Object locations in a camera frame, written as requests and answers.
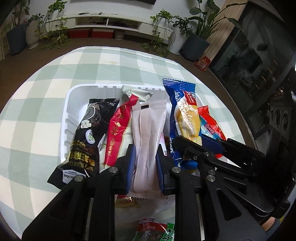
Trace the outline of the blue shutiao chips bag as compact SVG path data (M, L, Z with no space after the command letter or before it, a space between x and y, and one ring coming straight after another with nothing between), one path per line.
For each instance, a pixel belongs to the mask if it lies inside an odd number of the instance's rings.
M217 139L216 133L213 131L210 125L202 117L200 117L200 124L201 124L201 132L203 135L211 137L215 140Z

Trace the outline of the black snack packet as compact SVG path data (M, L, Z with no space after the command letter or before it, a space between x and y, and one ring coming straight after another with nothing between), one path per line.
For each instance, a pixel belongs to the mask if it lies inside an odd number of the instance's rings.
M48 183L63 189L81 175L92 178L99 173L99 144L106 136L109 122L119 99L90 99L85 115L76 128L65 162L59 164L48 178Z

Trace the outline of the white red long snack bag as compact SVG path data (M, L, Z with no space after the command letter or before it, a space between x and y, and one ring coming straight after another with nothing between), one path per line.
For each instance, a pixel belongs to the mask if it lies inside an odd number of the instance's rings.
M152 92L136 87L122 87L121 105L109 122L106 138L99 152L100 172L114 166L119 157L125 156L128 145L133 144L132 107L147 102L152 95Z

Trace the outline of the wall mounted black television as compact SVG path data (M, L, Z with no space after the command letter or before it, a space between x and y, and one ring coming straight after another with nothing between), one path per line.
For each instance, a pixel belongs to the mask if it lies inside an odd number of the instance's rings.
M151 4L151 5L154 5L156 3L156 0L135 0L135 1L140 1L142 3Z

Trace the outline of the pale pink packet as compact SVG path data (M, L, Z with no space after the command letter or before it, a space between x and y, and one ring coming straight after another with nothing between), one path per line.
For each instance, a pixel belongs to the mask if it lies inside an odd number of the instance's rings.
M132 134L135 163L129 195L143 199L162 199L157 175L156 155L165 126L165 100L138 103L132 107Z

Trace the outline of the green checkered tablecloth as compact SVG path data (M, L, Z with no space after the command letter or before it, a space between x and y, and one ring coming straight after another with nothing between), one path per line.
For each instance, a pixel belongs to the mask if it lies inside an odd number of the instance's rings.
M13 234L23 231L56 196L47 182L65 160L89 99L119 98L124 85L167 98L163 79L196 85L225 137L243 142L232 113L205 82L179 63L116 47L81 47L37 70L1 112L1 215Z

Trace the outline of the tall plant dark pot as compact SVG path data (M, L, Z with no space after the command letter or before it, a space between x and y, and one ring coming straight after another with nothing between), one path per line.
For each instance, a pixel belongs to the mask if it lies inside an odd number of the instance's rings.
M29 15L30 0L20 1L14 8L11 14L11 20L9 23L10 30L7 31L6 37L10 48L11 56L17 55L25 49L26 46L26 33L25 23L21 23L21 17L23 13Z
M206 10L202 11L200 7L194 7L190 9L189 21L196 20L197 28L196 31L189 35L186 42L184 43L181 55L192 62L196 62L200 59L205 50L210 46L208 42L215 32L218 31L218 25L223 21L227 20L234 27L242 29L241 24L238 20L225 16L225 11L228 8L234 6L243 6L243 3L231 3L227 4L224 8L219 8L214 1L206 1Z

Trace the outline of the vine plant on stand left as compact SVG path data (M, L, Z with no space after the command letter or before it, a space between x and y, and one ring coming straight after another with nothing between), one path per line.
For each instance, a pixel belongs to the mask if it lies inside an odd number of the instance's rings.
M65 26L68 18L65 17L64 10L67 1L56 0L48 6L46 15L41 23L40 39L44 40L43 49L59 49L66 47L70 43Z

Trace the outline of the gold red candy packet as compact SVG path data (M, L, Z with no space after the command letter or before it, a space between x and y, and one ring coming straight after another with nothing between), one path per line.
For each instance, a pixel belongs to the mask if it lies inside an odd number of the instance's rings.
M130 197L126 195L118 195L115 201L115 207L117 208L139 207L139 204L134 197Z

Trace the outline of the blue cake snack packet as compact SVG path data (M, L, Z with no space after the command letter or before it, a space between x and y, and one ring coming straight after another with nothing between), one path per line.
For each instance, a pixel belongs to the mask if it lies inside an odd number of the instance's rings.
M202 145L201 124L196 102L196 84L181 80L163 79L163 86L171 102L170 114L170 155L179 167L180 152L173 148L173 140L182 136Z

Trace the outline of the plant in white pot left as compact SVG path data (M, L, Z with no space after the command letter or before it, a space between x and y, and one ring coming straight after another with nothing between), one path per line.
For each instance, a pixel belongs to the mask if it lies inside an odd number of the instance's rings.
M27 21L26 43L29 50L40 44L40 25L43 17L44 16L39 13L32 15Z

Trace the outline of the red storage box right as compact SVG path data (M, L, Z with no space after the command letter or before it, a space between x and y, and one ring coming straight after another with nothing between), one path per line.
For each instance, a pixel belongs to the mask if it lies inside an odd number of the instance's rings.
M93 28L90 35L92 38L112 39L113 32L113 29Z

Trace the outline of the plant in white pot right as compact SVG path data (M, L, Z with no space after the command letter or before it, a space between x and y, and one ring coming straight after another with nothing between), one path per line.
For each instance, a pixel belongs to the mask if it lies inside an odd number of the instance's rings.
M173 17L173 31L169 38L169 51L179 55L180 50L187 38L193 33L193 28L189 26L189 19L180 16Z

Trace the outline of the green red snack packet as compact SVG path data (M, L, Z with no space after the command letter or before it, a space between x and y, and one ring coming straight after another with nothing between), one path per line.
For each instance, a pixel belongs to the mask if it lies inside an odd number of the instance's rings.
M153 217L147 217L139 221L132 240L173 241L174 239L175 225L173 223L162 223Z

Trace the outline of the red storage box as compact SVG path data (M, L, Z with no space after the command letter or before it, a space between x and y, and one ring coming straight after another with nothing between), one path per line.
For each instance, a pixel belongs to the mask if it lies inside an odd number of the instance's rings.
M90 35L92 38L112 39L113 32L113 29L93 28Z
M89 33L90 33L90 29L88 29L88 28L70 29L68 33L69 33L69 37L71 39L88 38Z

